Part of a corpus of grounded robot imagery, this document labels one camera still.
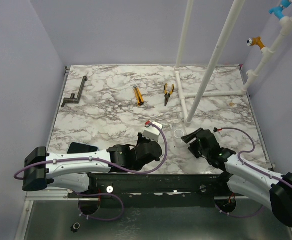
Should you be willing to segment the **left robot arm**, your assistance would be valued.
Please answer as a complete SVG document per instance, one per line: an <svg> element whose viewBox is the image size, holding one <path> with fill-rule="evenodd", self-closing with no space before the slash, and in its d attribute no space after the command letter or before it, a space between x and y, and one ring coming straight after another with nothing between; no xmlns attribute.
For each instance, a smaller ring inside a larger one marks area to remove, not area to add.
<svg viewBox="0 0 292 240"><path fill-rule="evenodd" d="M145 165L159 161L159 135L158 131L145 130L138 134L135 146L117 144L94 152L57 154L48 153L44 146L37 147L24 160L22 189L35 192L51 186L90 198L97 186L89 180L89 173L140 173Z"/></svg>

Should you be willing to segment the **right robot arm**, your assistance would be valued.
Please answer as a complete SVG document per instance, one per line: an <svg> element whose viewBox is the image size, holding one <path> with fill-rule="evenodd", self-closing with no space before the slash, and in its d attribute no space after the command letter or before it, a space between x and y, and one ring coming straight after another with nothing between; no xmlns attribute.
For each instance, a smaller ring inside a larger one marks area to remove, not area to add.
<svg viewBox="0 0 292 240"><path fill-rule="evenodd" d="M271 210L275 218L292 228L292 173L280 174L243 159L241 152L220 147L213 131L199 128L181 140L189 144L196 158L203 157L208 164L230 175L216 182L216 191L222 196L233 192L250 198Z"/></svg>

